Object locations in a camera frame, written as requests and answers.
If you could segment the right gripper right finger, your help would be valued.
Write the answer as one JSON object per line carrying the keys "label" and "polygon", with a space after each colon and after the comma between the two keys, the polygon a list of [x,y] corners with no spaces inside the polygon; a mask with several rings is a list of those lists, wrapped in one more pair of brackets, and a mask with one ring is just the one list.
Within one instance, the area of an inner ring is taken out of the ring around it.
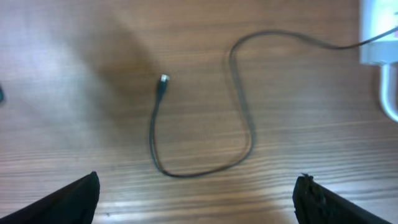
{"label": "right gripper right finger", "polygon": [[292,199],[299,224],[391,224],[324,188],[308,174],[297,178]]}

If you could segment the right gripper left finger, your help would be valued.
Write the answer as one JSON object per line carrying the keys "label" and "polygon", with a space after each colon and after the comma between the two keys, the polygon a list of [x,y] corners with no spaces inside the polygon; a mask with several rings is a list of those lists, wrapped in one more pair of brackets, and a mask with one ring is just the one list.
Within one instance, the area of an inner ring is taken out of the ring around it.
{"label": "right gripper left finger", "polygon": [[1,224],[92,224],[100,197],[95,171],[1,218]]}

